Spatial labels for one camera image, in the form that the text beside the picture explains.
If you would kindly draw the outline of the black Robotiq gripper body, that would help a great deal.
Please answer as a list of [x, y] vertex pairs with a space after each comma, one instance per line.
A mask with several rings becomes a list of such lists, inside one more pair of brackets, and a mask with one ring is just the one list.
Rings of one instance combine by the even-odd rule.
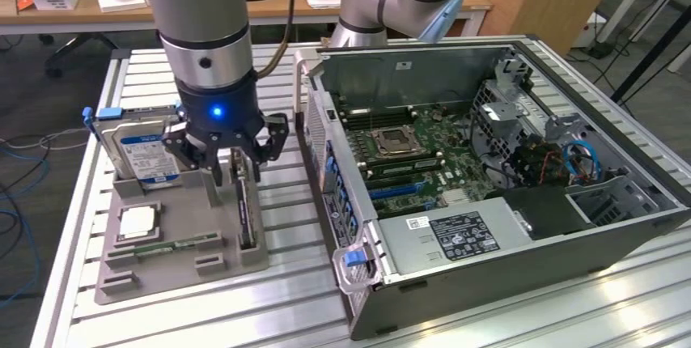
[[249, 70], [236, 83], [217, 88], [192, 87], [177, 79], [188, 132], [198, 140], [220, 136], [221, 142], [250, 141], [264, 128], [257, 106], [257, 72]]

